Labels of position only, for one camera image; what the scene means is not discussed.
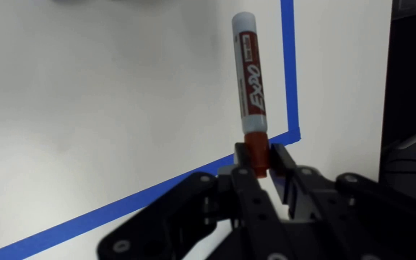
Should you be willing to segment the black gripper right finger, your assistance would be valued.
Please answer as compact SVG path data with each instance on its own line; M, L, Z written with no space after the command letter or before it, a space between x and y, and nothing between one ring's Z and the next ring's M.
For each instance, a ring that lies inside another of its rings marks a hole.
M326 178L270 147L290 260L416 260L416 199L358 173Z

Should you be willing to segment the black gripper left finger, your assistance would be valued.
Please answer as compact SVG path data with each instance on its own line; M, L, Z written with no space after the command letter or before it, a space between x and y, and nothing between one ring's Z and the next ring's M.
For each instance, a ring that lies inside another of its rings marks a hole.
M248 145L234 145L234 164L217 176L198 170L108 232L98 260L182 260L217 225L243 223L235 176L251 171Z

